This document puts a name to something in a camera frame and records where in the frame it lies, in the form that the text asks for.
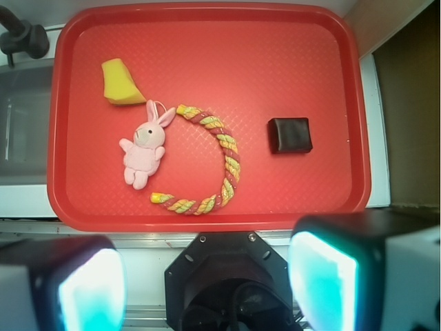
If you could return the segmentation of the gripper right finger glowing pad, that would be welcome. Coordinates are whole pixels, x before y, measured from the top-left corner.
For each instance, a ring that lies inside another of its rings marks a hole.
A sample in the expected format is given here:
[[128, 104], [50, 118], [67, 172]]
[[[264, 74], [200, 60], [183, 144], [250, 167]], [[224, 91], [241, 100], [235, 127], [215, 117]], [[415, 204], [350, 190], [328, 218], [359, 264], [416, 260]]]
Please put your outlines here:
[[314, 330], [439, 330], [440, 218], [365, 210], [294, 226], [288, 273]]

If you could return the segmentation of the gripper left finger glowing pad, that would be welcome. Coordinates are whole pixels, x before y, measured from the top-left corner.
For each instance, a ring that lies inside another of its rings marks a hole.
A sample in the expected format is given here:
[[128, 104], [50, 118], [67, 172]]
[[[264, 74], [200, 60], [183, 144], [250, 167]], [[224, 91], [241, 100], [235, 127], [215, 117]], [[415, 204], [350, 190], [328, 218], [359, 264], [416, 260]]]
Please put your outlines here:
[[120, 330], [123, 257], [105, 236], [1, 244], [2, 330]]

